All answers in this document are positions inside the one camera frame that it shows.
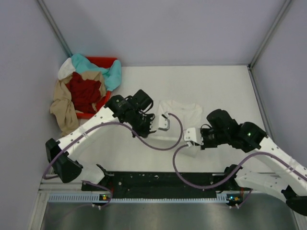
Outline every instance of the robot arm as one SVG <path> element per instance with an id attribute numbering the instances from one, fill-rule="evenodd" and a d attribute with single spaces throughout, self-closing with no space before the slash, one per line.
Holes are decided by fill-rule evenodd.
<path id="1" fill-rule="evenodd" d="M 83 150 L 112 129 L 116 122 L 117 124 L 118 122 L 129 123 L 142 138 L 146 138 L 158 129 L 168 130 L 170 121 L 165 115 L 155 118 L 154 114 L 144 112 L 147 107 L 151 109 L 152 105 L 152 99 L 142 90 L 127 98 L 121 95 L 113 96 L 104 107 L 78 129 L 57 141 L 48 140 L 46 150 L 49 162 L 64 151 L 52 165 L 55 173 L 63 183 L 85 180 L 98 184 L 104 178 L 106 171 L 100 165 L 81 161 L 79 157 Z M 97 128 L 105 123 L 108 124 L 106 127 Z"/>
<path id="2" fill-rule="evenodd" d="M 91 165 L 79 160 L 80 154 L 113 124 L 127 122 L 140 137 L 146 138 L 158 129 L 170 127 L 166 115 L 155 117 L 146 112 L 152 107 L 152 99 L 142 90 L 134 96 L 113 96 L 90 120 L 66 137 L 46 142 L 47 158 L 55 173 L 64 183 L 90 181 L 101 184 L 106 179 L 106 170 L 100 165 Z M 236 172 L 236 186 L 247 187 L 275 196 L 293 209 L 307 216 L 307 170 L 282 151 L 257 125 L 251 122 L 238 124 L 223 110 L 215 110 L 207 116 L 209 128 L 189 128 L 184 140 L 199 145 L 202 150 L 229 144 L 248 155 L 266 152 L 256 157 L 280 177 L 271 177 L 241 168 Z"/>
<path id="3" fill-rule="evenodd" d="M 187 129 L 185 141 L 200 145 L 202 150 L 229 144 L 248 155 L 264 152 L 265 155 L 255 157 L 270 167 L 279 177 L 241 168 L 234 178 L 236 184 L 272 195 L 286 202 L 294 211 L 307 215 L 307 169 L 305 167 L 280 149 L 254 123 L 238 124 L 226 111 L 220 109 L 211 112 L 207 120 L 211 125 L 209 128 Z"/>

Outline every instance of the black base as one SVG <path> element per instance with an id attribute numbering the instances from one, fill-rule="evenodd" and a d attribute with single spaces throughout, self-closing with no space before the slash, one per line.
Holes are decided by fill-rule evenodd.
<path id="1" fill-rule="evenodd" d="M 231 183 L 215 189 L 202 190 L 183 183 L 174 172 L 108 172 L 101 185 L 113 192 L 113 198 L 215 198 L 221 190 L 237 190 L 241 188 Z M 187 172 L 181 175 L 188 181 L 198 185 L 211 185 L 224 178 L 224 175 L 213 176 L 212 173 Z M 82 185 L 83 191 L 99 191 L 97 187 Z"/>

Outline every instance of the gray wall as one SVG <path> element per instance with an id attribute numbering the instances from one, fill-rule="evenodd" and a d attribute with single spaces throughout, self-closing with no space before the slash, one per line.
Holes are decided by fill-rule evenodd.
<path id="1" fill-rule="evenodd" d="M 59 132 L 49 114 L 64 53 L 34 0 L 0 4 L 0 229 L 23 230 L 42 172 L 44 143 Z"/>
<path id="2" fill-rule="evenodd" d="M 126 66 L 248 64 L 284 0 L 45 0 L 73 53 Z"/>
<path id="3" fill-rule="evenodd" d="M 295 0 L 254 68 L 276 142 L 307 166 L 307 1 Z"/>

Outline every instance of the metal surface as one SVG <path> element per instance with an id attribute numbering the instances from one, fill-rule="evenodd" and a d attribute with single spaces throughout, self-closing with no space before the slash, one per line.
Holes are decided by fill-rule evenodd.
<path id="1" fill-rule="evenodd" d="M 61 45 L 63 51 L 65 52 L 67 57 L 72 56 L 71 49 L 69 48 L 67 42 L 65 41 L 61 31 L 59 30 L 57 24 L 55 23 L 48 7 L 46 6 L 44 0 L 36 0 L 40 10 L 42 11 L 44 17 L 46 18 L 48 24 L 50 25 L 52 32 L 54 33 L 56 39 L 58 40 L 59 44 Z"/>
<path id="2" fill-rule="evenodd" d="M 241 209 L 224 204 L 113 204 L 99 211 L 78 204 L 49 204 L 44 230 L 297 230 L 285 203 L 253 194 Z"/>
<path id="3" fill-rule="evenodd" d="M 40 229 L 43 222 L 44 211 L 46 210 L 48 199 L 48 194 L 37 194 L 28 230 Z"/>
<path id="4" fill-rule="evenodd" d="M 256 96 L 256 100 L 257 100 L 257 103 L 258 103 L 258 107 L 259 107 L 259 111 L 260 111 L 260 115 L 261 115 L 261 118 L 262 118 L 262 121 L 263 121 L 265 131 L 271 137 L 271 139 L 274 140 L 274 134 L 273 134 L 273 131 L 272 131 L 272 126 L 271 126 L 270 120 L 269 120 L 267 113 L 266 113 L 265 105 L 264 105 L 264 102 L 263 102 L 263 97 L 261 96 L 261 93 L 260 93 L 259 88 L 258 88 L 257 81 L 256 81 L 256 79 L 253 75 L 253 72 L 251 71 L 251 69 L 249 67 L 248 67 L 248 73 L 249 73 L 249 76 L 250 76 L 251 83 L 253 85 L 254 93 L 255 93 L 255 96 Z"/>
<path id="5" fill-rule="evenodd" d="M 259 57 L 261 56 L 263 50 L 268 45 L 268 43 L 270 42 L 271 38 L 274 36 L 274 33 L 275 33 L 276 29 L 278 28 L 279 24 L 281 23 L 281 21 L 283 20 L 283 18 L 287 14 L 287 12 L 289 11 L 293 1 L 294 0 L 285 0 L 284 1 L 284 4 L 283 4 L 282 8 L 280 9 L 277 17 L 275 18 L 272 26 L 270 27 L 269 31 L 265 35 L 265 37 L 264 37 L 260 47 L 258 48 L 255 56 L 253 57 L 250 65 L 249 65 L 251 68 L 253 68 L 255 66 L 255 64 L 257 63 Z"/>
<path id="6" fill-rule="evenodd" d="M 294 212 L 294 217 L 299 230 L 307 230 L 307 217 Z"/>

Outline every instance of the red basket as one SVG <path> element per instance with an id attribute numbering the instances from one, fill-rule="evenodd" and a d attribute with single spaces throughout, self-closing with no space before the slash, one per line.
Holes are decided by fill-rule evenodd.
<path id="1" fill-rule="evenodd" d="M 113 62 L 117 60 L 115 57 L 86 57 L 90 62 L 102 68 L 110 68 L 113 65 Z M 106 102 L 111 97 L 111 91 L 107 91 L 106 95 L 96 103 L 97 111 L 106 104 Z M 90 119 L 95 114 L 87 114 L 87 113 L 76 113 L 77 118 L 79 119 Z"/>

